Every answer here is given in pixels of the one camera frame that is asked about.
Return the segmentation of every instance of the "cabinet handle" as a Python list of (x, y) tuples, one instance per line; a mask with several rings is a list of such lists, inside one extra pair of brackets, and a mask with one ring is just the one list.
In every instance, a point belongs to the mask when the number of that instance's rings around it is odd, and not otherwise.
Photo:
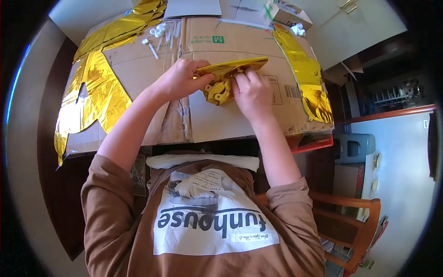
[(340, 9), (343, 9), (344, 7), (346, 7), (347, 4), (349, 4), (351, 2), (351, 0), (347, 0), (343, 5), (339, 6)]
[(352, 13), (353, 11), (355, 11), (357, 9), (357, 5), (355, 5), (355, 7), (353, 7), (352, 9), (346, 11), (347, 14)]

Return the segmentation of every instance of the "hand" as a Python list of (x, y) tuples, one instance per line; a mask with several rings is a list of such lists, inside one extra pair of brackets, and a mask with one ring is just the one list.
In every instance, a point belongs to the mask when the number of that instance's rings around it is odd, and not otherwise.
[(168, 71), (152, 84), (164, 102), (179, 100), (197, 90), (203, 89), (214, 79), (213, 74), (206, 74), (193, 79), (197, 68), (211, 65), (206, 60), (178, 59)]
[(272, 87), (269, 81), (252, 69), (234, 75), (232, 88), (240, 111), (252, 126), (274, 118)]

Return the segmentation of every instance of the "white cabinet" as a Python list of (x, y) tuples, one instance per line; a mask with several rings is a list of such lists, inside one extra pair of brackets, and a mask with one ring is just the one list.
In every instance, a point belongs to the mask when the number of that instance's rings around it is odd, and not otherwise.
[[(314, 25), (306, 32), (306, 38), (323, 70), (407, 30), (386, 0), (355, 0), (349, 7), (356, 4), (357, 8), (350, 14), (338, 8), (337, 0), (289, 2), (310, 9), (305, 11)], [(324, 23), (316, 24), (314, 18)]]

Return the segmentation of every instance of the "brown long-sleeve shirt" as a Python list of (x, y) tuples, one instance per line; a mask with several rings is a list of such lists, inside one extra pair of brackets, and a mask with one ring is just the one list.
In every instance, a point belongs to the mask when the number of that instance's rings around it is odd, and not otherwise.
[(91, 276), (324, 276), (304, 178), (254, 199), (243, 168), (202, 160), (152, 171), (145, 212), (127, 172), (96, 155), (81, 197)]

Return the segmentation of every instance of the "cabinet door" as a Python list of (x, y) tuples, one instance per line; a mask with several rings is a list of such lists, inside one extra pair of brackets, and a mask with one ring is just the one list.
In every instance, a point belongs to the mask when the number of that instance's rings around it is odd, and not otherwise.
[(400, 17), (385, 0), (354, 3), (358, 7), (350, 14), (342, 9), (323, 25), (314, 25), (306, 32), (323, 70), (406, 31)]

